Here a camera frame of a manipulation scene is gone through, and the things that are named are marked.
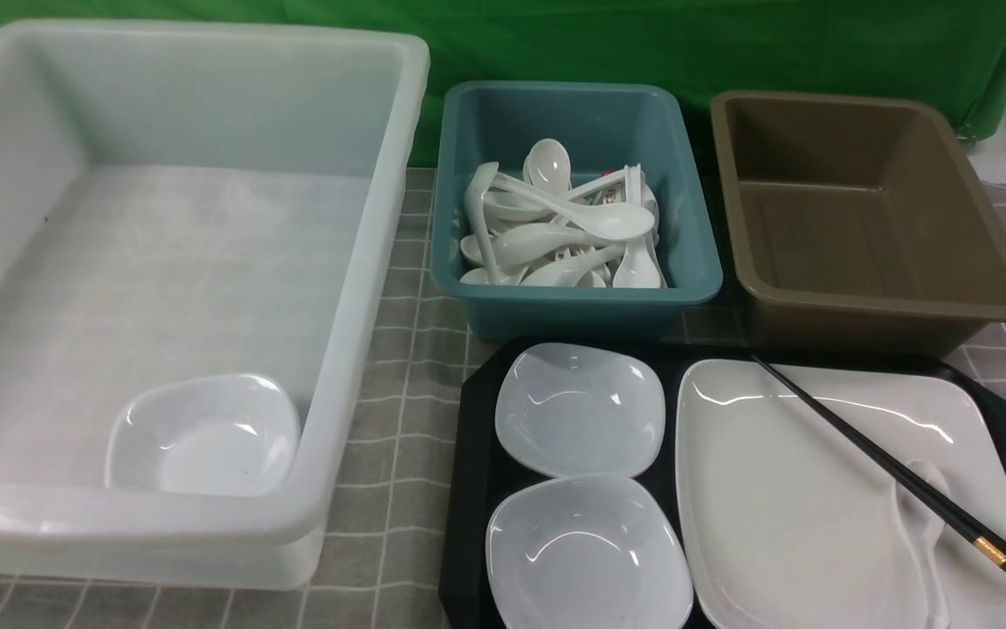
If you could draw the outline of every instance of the black tray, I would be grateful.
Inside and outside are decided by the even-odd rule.
[[[495,400],[499,397],[504,375],[514,359],[527,347],[547,340],[550,339],[522,339],[507,343],[472,374],[460,390],[460,419],[439,588],[440,600],[454,629],[503,628],[503,621],[495,609],[487,583],[487,565],[484,562],[487,521],[504,498],[524,487],[546,480],[546,477],[519,465],[495,438]],[[583,345],[632,355],[647,362],[659,374],[666,395],[666,434],[654,465],[636,480],[651,491],[678,533],[678,540],[681,540],[681,518],[678,517],[678,496],[674,486],[674,435],[682,375],[696,361],[706,358],[749,359],[751,351],[746,347],[668,343],[633,342],[627,345],[622,342],[593,341],[583,342]],[[768,361],[785,362],[788,365],[933,375],[953,382],[971,395],[981,409],[1006,473],[1006,401],[945,362],[908,355],[841,355],[767,350],[758,350],[758,353]],[[693,613],[685,626],[691,629],[713,629],[698,601],[694,601]]]

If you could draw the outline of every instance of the translucent plastic bin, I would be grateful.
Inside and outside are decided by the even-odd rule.
[[[0,30],[0,573],[308,581],[427,67],[422,40],[379,32]],[[103,488],[125,404],[234,371],[304,418],[282,486]]]

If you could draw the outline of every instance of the brown bin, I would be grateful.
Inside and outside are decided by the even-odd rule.
[[[946,355],[1006,321],[1006,232],[937,111],[727,92],[711,119],[758,343]]]

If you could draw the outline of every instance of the chopsticks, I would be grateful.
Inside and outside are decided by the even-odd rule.
[[[783,382],[807,407],[816,411],[818,415],[821,415],[825,421],[837,429],[840,434],[853,442],[854,446],[859,447],[862,453],[867,454],[867,457],[875,461],[886,473],[890,474],[890,477],[894,478],[895,482],[898,482],[907,491],[913,493],[914,497],[918,498],[934,513],[937,513],[938,517],[946,520],[946,524],[950,525],[950,528],[961,533],[962,537],[965,537],[978,551],[981,551],[981,554],[989,558],[989,561],[995,563],[996,566],[999,566],[1006,573],[1006,540],[1003,540],[1003,537],[971,516],[957,502],[950,500],[950,497],[947,497],[945,493],[935,489],[930,482],[923,480],[921,477],[918,477],[916,473],[913,473],[903,463],[891,457],[890,454],[887,454],[886,450],[875,445],[871,439],[859,433],[849,422],[844,421],[839,415],[830,411],[825,404],[815,400],[813,395],[807,394],[802,387],[791,381],[791,378],[780,373],[775,367],[768,365],[766,361],[759,358],[759,355],[752,354],[751,358],[761,367],[766,369],[768,374],[774,375],[776,379]]]

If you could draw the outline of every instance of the green cloth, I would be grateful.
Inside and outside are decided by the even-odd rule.
[[[432,58],[416,166],[436,163],[445,92],[478,78],[658,85],[706,162],[724,90],[901,97],[977,138],[1006,104],[1006,0],[0,0],[0,24],[33,16],[411,32]]]

